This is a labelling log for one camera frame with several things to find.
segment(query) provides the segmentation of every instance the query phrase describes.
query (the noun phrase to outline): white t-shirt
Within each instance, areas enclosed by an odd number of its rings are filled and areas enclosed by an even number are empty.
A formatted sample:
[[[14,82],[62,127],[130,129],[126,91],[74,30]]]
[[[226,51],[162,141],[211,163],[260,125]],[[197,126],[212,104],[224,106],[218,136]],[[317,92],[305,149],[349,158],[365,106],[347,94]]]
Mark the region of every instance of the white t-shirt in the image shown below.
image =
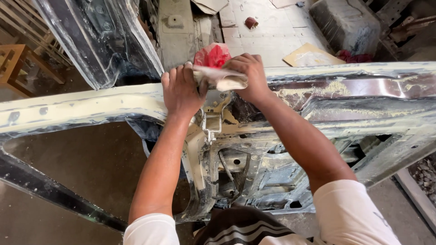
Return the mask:
[[[337,180],[313,195],[320,237],[313,242],[297,234],[266,236],[260,245],[400,245],[391,227],[378,211],[363,184]],[[166,214],[148,214],[136,219],[124,234],[124,245],[179,244],[174,219]]]

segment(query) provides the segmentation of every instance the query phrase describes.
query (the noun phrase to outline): wooden chair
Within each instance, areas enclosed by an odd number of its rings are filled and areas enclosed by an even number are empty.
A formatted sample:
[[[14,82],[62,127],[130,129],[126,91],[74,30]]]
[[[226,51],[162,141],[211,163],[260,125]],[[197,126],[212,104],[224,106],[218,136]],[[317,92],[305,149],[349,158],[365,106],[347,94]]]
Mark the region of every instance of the wooden chair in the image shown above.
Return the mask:
[[[24,44],[0,45],[0,55],[4,57],[3,62],[0,63],[0,88],[6,87],[24,98],[34,96],[18,80],[18,74],[27,58],[38,65],[42,71],[51,76],[59,84],[65,83],[61,75]]]

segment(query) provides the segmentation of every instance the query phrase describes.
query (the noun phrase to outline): bolt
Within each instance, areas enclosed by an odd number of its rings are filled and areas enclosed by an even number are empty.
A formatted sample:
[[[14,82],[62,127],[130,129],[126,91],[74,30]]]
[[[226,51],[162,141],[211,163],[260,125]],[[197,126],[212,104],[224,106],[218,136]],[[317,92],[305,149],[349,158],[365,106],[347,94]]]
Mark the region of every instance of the bolt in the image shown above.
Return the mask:
[[[105,9],[101,5],[98,5],[97,7],[95,7],[95,10],[99,14],[104,14],[105,13]]]
[[[112,25],[111,25],[109,22],[105,22],[105,23],[103,24],[103,28],[104,28],[106,31],[110,31],[110,30],[112,29]]]

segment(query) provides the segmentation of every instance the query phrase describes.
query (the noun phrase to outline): concrete floor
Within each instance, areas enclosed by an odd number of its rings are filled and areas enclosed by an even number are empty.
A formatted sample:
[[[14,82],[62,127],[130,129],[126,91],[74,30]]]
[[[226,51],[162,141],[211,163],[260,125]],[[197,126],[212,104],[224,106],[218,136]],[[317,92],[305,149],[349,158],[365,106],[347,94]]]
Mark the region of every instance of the concrete floor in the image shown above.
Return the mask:
[[[74,82],[52,85],[48,94],[89,89],[80,75]],[[7,152],[57,180],[108,212],[127,220],[136,182],[145,163],[142,144],[125,122],[88,126],[11,140]],[[173,206],[187,205],[187,185],[180,182]],[[391,180],[369,194],[404,245],[436,244],[434,234]],[[315,236],[315,214],[278,215],[295,232]],[[122,244],[120,233],[0,182],[0,244]],[[181,244],[192,244],[191,224],[177,225]]]

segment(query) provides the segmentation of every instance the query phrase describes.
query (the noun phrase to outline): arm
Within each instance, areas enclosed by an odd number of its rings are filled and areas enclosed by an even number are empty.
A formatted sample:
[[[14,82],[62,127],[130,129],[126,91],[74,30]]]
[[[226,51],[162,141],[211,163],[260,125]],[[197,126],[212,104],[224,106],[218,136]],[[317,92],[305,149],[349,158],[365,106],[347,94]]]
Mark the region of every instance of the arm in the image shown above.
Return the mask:
[[[236,92],[263,113],[286,150],[306,172],[312,193],[335,180],[357,180],[330,140],[268,88],[259,55],[237,56],[225,67],[248,76],[248,87]]]
[[[197,92],[190,62],[165,72],[161,80],[167,120],[142,170],[130,206],[129,224],[152,213],[172,216],[183,141],[191,118],[206,98],[207,85],[203,83],[200,94]]]

